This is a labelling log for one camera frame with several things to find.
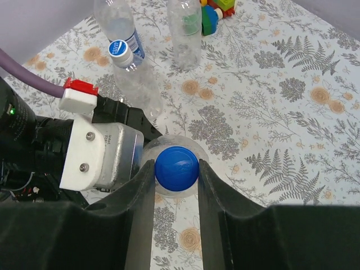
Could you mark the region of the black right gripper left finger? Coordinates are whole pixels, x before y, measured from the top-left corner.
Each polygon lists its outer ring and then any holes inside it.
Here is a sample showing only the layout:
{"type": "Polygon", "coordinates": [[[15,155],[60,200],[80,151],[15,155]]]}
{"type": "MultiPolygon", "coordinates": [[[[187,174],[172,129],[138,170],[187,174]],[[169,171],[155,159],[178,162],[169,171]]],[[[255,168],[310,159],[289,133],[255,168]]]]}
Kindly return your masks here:
{"type": "Polygon", "coordinates": [[[73,202],[1,204],[2,269],[149,269],[154,161],[83,209],[73,202]]]}

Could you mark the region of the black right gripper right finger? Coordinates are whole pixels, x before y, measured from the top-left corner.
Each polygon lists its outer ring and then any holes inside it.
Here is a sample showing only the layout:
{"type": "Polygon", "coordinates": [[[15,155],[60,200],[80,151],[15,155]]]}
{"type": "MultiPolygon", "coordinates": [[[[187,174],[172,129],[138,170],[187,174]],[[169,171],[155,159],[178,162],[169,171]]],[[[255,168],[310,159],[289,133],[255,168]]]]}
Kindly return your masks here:
{"type": "Polygon", "coordinates": [[[359,207],[264,208],[199,164],[205,269],[359,268],[359,207]]]}

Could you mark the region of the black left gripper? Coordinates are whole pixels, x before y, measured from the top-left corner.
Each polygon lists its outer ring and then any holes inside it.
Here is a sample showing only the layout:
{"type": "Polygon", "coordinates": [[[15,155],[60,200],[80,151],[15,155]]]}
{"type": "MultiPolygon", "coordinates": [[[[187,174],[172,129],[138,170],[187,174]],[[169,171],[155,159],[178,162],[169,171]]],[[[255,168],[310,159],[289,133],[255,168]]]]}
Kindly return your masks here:
{"type": "Polygon", "coordinates": [[[159,138],[162,134],[150,123],[144,112],[130,107],[121,101],[98,96],[93,111],[92,123],[121,123],[143,133],[144,145],[159,138]]]}

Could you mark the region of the Pepsi bottle blue label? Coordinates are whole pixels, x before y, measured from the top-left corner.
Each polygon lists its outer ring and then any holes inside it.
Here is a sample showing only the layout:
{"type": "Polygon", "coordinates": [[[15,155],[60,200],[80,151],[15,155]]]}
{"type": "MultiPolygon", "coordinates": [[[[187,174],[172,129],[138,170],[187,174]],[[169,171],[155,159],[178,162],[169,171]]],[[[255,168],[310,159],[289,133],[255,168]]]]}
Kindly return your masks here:
{"type": "Polygon", "coordinates": [[[141,164],[155,161],[155,191],[171,199],[197,194],[199,160],[208,161],[204,149],[190,138],[163,135],[144,148],[141,164]]]}

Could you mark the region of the white bottle cap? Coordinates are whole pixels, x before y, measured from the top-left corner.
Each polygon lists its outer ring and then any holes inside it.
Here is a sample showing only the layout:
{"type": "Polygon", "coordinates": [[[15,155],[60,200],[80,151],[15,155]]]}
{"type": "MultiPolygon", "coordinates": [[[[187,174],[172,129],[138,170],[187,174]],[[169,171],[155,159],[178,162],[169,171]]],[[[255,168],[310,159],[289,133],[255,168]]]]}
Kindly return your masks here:
{"type": "Polygon", "coordinates": [[[127,42],[121,39],[114,40],[109,44],[108,53],[113,63],[120,68],[126,68],[133,63],[133,52],[127,42]]]}

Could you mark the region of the clear unlabelled plastic bottle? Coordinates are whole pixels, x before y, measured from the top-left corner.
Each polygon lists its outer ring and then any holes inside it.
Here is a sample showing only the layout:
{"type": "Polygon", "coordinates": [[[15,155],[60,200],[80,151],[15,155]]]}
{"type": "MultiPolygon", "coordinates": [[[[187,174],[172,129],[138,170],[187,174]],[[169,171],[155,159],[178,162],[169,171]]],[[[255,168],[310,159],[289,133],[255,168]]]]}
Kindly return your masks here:
{"type": "Polygon", "coordinates": [[[200,2],[169,0],[167,17],[175,64],[184,71],[197,68],[201,60],[202,12],[200,2]]]}

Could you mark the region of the Pocari Sweat labelled bottle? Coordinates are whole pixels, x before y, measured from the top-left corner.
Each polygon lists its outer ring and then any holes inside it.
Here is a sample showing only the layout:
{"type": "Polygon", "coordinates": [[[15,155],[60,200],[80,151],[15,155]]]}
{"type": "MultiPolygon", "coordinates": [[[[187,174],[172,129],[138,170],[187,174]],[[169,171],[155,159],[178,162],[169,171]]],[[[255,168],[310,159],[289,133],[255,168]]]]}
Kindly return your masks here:
{"type": "Polygon", "coordinates": [[[127,42],[136,55],[145,58],[137,33],[132,9],[126,0],[94,0],[95,19],[110,42],[121,39],[127,42]]]}

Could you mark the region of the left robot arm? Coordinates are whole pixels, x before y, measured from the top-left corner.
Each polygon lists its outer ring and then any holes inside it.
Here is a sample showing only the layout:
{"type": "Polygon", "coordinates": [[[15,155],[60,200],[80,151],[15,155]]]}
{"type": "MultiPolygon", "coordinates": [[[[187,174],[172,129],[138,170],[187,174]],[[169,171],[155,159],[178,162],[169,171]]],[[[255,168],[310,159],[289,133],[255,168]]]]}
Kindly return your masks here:
{"type": "Polygon", "coordinates": [[[73,201],[85,208],[80,192],[59,188],[73,120],[35,115],[1,80],[1,201],[73,201]]]}

